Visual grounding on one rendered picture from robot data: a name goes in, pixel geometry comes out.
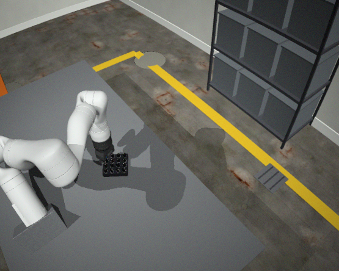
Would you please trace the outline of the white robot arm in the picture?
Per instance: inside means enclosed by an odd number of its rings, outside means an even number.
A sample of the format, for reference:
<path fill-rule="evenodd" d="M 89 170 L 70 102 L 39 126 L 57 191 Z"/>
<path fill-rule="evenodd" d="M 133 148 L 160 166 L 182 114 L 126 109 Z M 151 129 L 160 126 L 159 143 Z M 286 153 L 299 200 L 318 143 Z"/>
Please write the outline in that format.
<path fill-rule="evenodd" d="M 103 91 L 78 93 L 76 107 L 67 125 L 67 144 L 57 138 L 10 139 L 0 135 L 0 186 L 12 207 L 28 227 L 47 214 L 21 170 L 36 166 L 54 187 L 65 187 L 78 176 L 89 131 L 102 132 L 107 126 L 108 96 Z"/>

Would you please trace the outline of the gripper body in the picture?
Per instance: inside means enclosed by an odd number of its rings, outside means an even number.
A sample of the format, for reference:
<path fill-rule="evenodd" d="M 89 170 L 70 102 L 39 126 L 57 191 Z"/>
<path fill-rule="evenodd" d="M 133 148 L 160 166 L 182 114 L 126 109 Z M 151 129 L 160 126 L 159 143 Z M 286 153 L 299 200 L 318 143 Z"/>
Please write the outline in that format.
<path fill-rule="evenodd" d="M 101 161 L 105 161 L 115 151 L 109 126 L 102 132 L 92 132 L 90 130 L 89 134 L 95 148 L 96 157 Z"/>

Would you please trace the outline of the black knob box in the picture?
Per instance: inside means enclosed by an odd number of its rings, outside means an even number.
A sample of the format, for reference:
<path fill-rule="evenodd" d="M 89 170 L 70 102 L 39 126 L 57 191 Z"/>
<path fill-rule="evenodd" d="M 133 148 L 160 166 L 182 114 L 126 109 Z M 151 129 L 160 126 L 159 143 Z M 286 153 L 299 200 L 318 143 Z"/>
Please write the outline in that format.
<path fill-rule="evenodd" d="M 111 154 L 104 161 L 103 176 L 128 176 L 128 154 Z"/>

